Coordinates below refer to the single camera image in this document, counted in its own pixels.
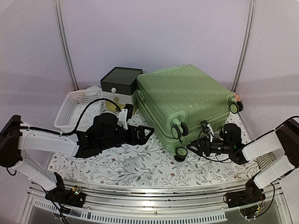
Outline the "green hard-shell suitcase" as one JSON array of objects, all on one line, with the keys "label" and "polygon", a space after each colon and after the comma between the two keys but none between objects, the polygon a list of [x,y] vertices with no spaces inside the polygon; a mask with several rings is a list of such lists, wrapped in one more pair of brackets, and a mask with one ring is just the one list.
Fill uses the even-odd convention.
[{"label": "green hard-shell suitcase", "polygon": [[232,91],[192,64],[140,74],[136,83],[141,115],[179,162],[201,133],[202,121],[217,131],[231,113],[243,110]]}]

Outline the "drawer cabinet with dark top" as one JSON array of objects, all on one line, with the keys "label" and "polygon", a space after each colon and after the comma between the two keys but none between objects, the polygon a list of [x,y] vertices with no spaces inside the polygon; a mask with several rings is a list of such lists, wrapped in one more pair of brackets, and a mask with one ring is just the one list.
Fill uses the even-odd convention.
[{"label": "drawer cabinet with dark top", "polygon": [[125,104],[132,104],[135,113],[137,110],[136,79],[142,73],[142,69],[114,67],[100,80],[102,96],[112,100],[122,109]]}]

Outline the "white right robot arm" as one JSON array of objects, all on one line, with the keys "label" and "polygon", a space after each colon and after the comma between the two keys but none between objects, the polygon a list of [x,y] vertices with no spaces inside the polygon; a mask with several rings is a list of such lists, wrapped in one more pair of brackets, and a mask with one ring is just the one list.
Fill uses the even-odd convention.
[{"label": "white right robot arm", "polygon": [[242,143],[241,129],[234,123],[227,123],[221,127],[218,139],[213,138],[210,127],[205,121],[202,124],[206,136],[187,145],[187,149],[200,157],[207,158],[210,154],[228,154],[229,160],[237,165],[242,165],[277,150],[284,152],[283,155],[251,177],[245,184],[245,190],[225,194],[225,202],[229,208],[265,200],[263,189],[266,186],[299,167],[298,116],[288,118],[275,129],[247,144]]}]

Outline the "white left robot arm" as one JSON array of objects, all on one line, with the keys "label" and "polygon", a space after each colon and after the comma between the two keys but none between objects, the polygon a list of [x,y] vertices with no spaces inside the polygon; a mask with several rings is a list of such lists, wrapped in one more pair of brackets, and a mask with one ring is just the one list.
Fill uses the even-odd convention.
[{"label": "white left robot arm", "polygon": [[142,146],[154,133],[152,127],[132,126],[133,106],[127,104],[118,114],[103,112],[93,118],[86,131],[74,129],[69,133],[31,126],[14,115],[0,132],[0,165],[20,172],[45,191],[45,198],[60,205],[82,208],[86,194],[80,187],[66,189],[61,175],[50,172],[32,159],[28,150],[62,153],[87,159],[104,150],[122,145]]}]

